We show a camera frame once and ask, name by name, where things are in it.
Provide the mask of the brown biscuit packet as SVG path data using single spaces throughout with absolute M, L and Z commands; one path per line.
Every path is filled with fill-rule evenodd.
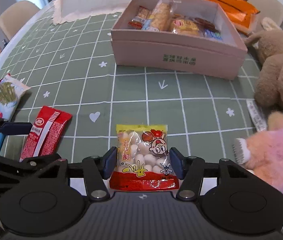
M 149 14 L 150 11 L 147 8 L 139 6 L 137 14 L 129 21 L 128 25 L 134 29 L 141 30 Z

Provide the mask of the green grid tablecloth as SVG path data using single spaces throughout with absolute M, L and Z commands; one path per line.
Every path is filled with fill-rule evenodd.
M 16 121 L 33 122 L 45 105 L 72 114 L 57 149 L 70 162 L 116 146 L 118 124 L 164 124 L 170 147 L 207 162 L 232 158 L 233 140 L 254 132 L 246 101 L 261 67 L 251 55 L 233 81 L 118 66 L 110 42 L 118 13 L 62 25 L 51 15 L 46 6 L 3 50 L 0 79 L 30 87 Z

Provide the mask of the beige dining chair left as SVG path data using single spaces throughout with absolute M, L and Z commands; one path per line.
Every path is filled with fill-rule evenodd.
M 19 1 L 0 15 L 0 29 L 10 41 L 40 9 L 30 1 Z

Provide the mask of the red snack packet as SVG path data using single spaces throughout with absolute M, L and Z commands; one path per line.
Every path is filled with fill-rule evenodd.
M 72 117 L 70 113 L 43 106 L 27 136 L 19 161 L 54 154 L 65 126 Z

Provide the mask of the pink plush toy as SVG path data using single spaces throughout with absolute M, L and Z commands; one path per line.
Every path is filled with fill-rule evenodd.
M 283 113 L 268 117 L 268 129 L 233 144 L 235 161 L 283 193 Z

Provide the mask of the brown cake clear packet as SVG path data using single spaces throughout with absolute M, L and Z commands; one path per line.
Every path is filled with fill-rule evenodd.
M 215 25 L 213 23 L 205 20 L 205 19 L 196 17 L 195 21 L 198 24 L 202 25 L 204 29 L 208 29 L 209 31 L 212 31 L 212 32 L 218 32 L 218 30 L 216 29 Z

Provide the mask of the orange bag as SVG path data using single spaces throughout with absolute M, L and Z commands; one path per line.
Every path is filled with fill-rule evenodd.
M 227 14 L 235 28 L 246 35 L 255 31 L 260 11 L 245 0 L 207 0 L 215 2 Z

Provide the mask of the long bread stick packet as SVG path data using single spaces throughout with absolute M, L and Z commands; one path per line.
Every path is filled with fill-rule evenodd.
M 167 31 L 173 14 L 172 0 L 159 0 L 142 26 L 144 31 Z

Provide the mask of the round yellow pastry packet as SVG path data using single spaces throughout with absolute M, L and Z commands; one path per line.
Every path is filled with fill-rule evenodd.
M 202 36 L 199 25 L 191 20 L 177 18 L 171 21 L 169 31 L 178 35 Z

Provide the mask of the white ball candy bag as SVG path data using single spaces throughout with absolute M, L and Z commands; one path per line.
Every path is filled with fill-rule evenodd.
M 179 189 L 167 146 L 167 125 L 116 126 L 117 164 L 109 180 L 116 191 Z

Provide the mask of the brown plush bear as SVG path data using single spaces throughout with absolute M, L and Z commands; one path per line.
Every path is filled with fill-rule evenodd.
M 262 107 L 279 105 L 283 108 L 283 30 L 261 30 L 244 41 L 247 47 L 255 43 L 258 44 L 256 53 L 262 68 L 254 98 Z

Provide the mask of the pink cardboard box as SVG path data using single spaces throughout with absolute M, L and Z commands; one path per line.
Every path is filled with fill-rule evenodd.
M 114 25 L 112 48 L 123 66 L 154 67 L 234 79 L 247 48 L 221 6 L 206 0 L 170 0 L 176 13 L 213 23 L 221 39 L 133 29 L 128 22 L 140 6 L 154 9 L 159 0 L 131 0 Z

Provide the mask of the beige dining chair right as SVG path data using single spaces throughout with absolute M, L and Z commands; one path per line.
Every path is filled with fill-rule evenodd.
M 278 0 L 247 0 L 260 11 L 257 17 L 256 30 L 261 30 L 261 21 L 268 17 L 278 26 L 283 23 L 283 5 Z

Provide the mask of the beige dining chair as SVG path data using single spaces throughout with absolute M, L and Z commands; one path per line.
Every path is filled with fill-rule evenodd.
M 19 1 L 0 15 L 0 29 L 10 41 L 40 9 L 30 1 Z
M 278 0 L 247 0 L 260 11 L 257 17 L 256 30 L 261 30 L 261 21 L 268 17 L 278 26 L 283 23 L 283 5 Z

